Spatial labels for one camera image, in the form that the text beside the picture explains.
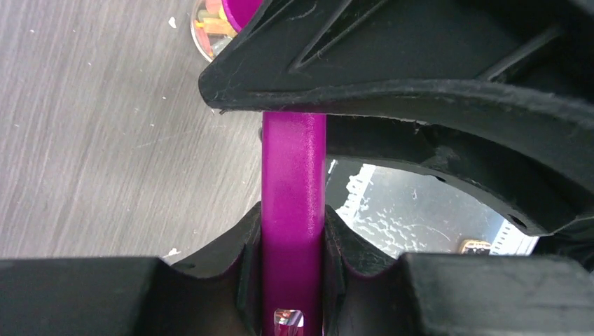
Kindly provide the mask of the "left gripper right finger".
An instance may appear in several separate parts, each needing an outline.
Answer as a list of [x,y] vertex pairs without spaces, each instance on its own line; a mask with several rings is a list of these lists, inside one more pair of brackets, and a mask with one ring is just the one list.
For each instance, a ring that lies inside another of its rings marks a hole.
[[331,208],[325,335],[592,335],[593,282],[559,257],[404,253],[392,258]]

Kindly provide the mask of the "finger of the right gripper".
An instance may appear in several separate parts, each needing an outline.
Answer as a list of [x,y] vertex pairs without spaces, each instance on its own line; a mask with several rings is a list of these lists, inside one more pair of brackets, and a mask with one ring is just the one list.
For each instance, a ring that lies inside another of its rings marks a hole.
[[542,163],[438,125],[331,115],[326,129],[330,157],[432,176],[539,237],[538,254],[593,268],[593,193]]
[[198,82],[216,109],[442,125],[593,190],[592,1],[264,1]]

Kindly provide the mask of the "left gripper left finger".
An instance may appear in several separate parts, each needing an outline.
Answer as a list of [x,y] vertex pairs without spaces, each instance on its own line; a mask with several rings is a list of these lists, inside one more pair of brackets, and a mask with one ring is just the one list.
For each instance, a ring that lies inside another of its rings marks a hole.
[[261,207],[169,264],[159,257],[5,259],[2,335],[260,335]]

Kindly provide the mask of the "magenta plastic scoop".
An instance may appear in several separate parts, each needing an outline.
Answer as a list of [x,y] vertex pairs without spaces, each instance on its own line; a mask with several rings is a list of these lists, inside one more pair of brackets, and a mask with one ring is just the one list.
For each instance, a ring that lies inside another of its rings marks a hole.
[[262,333],[323,333],[326,116],[263,114]]

